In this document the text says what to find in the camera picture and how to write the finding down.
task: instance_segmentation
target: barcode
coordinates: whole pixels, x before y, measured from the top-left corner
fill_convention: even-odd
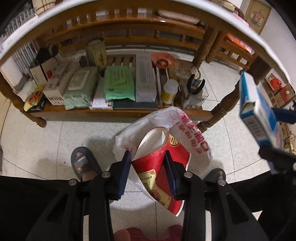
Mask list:
[[[246,126],[249,128],[256,140],[267,139],[265,132],[254,116],[249,116],[243,119]]]

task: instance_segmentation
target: metal screw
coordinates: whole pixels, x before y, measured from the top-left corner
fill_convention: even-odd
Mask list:
[[[220,186],[225,186],[225,185],[226,185],[226,182],[225,182],[223,179],[219,179],[219,180],[218,180],[218,184],[219,184]]]
[[[111,173],[110,172],[102,172],[102,177],[103,178],[108,178],[111,176]]]
[[[76,179],[71,179],[71,180],[69,180],[69,182],[68,182],[68,184],[69,184],[70,186],[75,186],[76,183],[77,183],[77,180],[76,180]]]
[[[191,178],[193,176],[192,172],[185,172],[184,177]]]

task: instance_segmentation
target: plastic bag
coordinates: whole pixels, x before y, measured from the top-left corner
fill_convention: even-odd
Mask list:
[[[125,150],[131,151],[133,158],[144,136],[150,130],[159,126],[165,127],[191,153],[188,171],[204,178],[212,168],[210,148],[195,123],[177,107],[155,111],[131,124],[116,136],[113,147],[116,160],[122,160]],[[128,177],[147,197],[154,200],[132,166]]]

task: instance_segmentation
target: tile floor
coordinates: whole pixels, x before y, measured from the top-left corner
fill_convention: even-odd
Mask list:
[[[207,80],[209,92],[203,108],[211,110],[233,90],[239,74],[217,62],[204,62],[201,72]],[[115,161],[112,152],[114,136],[135,120],[115,121],[118,120],[104,119],[97,123],[49,121],[46,128],[39,128],[11,106],[1,135],[3,175],[38,179],[75,178],[70,155],[74,148],[82,145],[96,157],[100,156],[98,162],[102,170],[107,170]],[[238,104],[204,136],[212,148],[214,159],[223,163],[229,183],[268,171],[266,161],[257,154],[258,145],[239,118]],[[110,205],[114,231],[138,227],[148,238],[162,239],[168,236],[169,226],[182,224],[184,213],[175,217],[147,198],[131,181],[128,181],[125,191],[120,201]],[[208,212],[206,217],[207,240],[211,240]]]

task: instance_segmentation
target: wooden shelf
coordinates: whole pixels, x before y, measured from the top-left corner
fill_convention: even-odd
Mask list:
[[[208,121],[212,118],[210,111],[202,110],[183,110],[193,121]],[[99,121],[99,118],[116,117],[114,121],[122,122],[119,118],[142,118],[153,110],[90,110],[72,109],[65,110],[64,106],[53,106],[49,102],[45,104],[44,110],[40,112],[32,112],[35,117],[42,117],[47,121]]]

